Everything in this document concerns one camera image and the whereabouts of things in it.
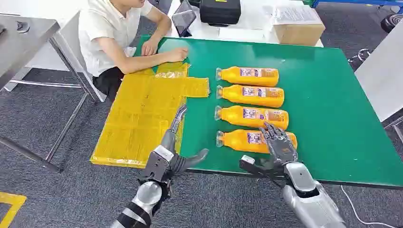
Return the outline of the person's left hand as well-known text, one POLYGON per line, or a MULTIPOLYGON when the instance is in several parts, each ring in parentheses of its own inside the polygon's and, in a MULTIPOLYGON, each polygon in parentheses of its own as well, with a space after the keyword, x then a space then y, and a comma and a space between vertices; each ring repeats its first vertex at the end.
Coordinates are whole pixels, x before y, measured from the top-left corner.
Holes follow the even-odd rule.
POLYGON ((142 45, 141 55, 142 56, 151 56, 151 55, 156 54, 159 42, 160 42, 159 39, 149 38, 142 45))

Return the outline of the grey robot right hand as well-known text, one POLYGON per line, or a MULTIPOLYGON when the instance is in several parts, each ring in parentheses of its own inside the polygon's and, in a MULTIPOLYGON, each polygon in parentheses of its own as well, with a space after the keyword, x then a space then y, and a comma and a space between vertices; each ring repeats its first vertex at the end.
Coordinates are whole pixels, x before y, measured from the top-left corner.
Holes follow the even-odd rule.
POLYGON ((270 153, 270 167, 278 168, 286 163, 296 162, 298 154, 286 132, 268 122, 265 122, 264 125, 265 127, 260 127, 259 129, 270 153))

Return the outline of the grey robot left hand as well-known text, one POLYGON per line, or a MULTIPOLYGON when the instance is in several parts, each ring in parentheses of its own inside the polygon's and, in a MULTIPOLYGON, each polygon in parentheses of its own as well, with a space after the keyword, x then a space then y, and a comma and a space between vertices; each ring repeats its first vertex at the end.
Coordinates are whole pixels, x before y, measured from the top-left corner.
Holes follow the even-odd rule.
POLYGON ((179 124, 181 123, 186 111, 186 104, 183 104, 178 108, 170 128, 166 130, 161 141, 161 146, 173 153, 173 158, 170 160, 170 170, 172 175, 184 172, 186 169, 197 165, 202 162, 209 153, 209 150, 204 148, 195 156, 185 158, 175 152, 176 133, 178 132, 179 124))

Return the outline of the person's right hand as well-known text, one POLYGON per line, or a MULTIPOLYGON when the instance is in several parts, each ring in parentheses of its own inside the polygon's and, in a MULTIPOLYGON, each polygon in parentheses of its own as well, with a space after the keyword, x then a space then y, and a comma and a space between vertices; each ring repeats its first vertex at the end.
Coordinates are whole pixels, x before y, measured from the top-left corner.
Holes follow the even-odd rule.
POLYGON ((166 52, 165 62, 183 62, 188 56, 187 47, 175 48, 169 52, 166 52))

